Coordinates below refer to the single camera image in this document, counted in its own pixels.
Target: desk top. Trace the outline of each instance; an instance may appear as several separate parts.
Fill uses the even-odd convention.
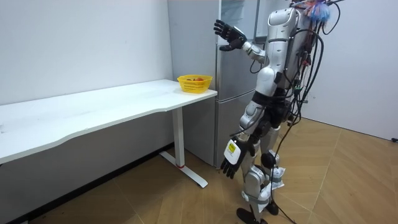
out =
[[[217,92],[185,93],[157,80],[0,106],[0,164],[148,114],[201,101]]]

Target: white wall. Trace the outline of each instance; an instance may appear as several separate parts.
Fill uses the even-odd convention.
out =
[[[398,138],[398,2],[339,2],[322,67],[303,116],[385,139]],[[333,18],[337,11],[333,8]]]
[[[172,77],[166,0],[0,1],[0,105]]]
[[[172,79],[167,0],[0,1],[0,31],[0,105]],[[170,113],[152,114],[4,164],[0,223],[171,143],[172,135]]]

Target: wooden floor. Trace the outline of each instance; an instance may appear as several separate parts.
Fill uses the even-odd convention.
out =
[[[303,120],[280,150],[285,187],[275,200],[298,224],[398,223],[398,144]],[[30,223],[242,223],[242,178],[227,179],[186,153],[199,188],[157,156]],[[264,218],[289,223],[283,216]]]

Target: silver refrigerator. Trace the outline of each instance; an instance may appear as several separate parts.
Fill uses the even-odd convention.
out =
[[[220,52],[225,44],[213,32],[216,19],[239,27],[254,38],[257,0],[169,0],[170,41],[174,80],[181,75],[211,75],[210,88],[218,96],[183,107],[185,149],[219,168],[230,134],[250,102],[257,75],[252,60],[242,51]],[[252,71],[260,65],[254,62]]]

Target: white panel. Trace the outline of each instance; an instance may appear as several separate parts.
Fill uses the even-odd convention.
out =
[[[398,2],[339,2],[340,23],[303,115],[385,139],[398,137],[396,8]],[[334,7],[329,27],[334,24]]]
[[[0,105],[172,78],[167,0],[0,1],[0,15]]]

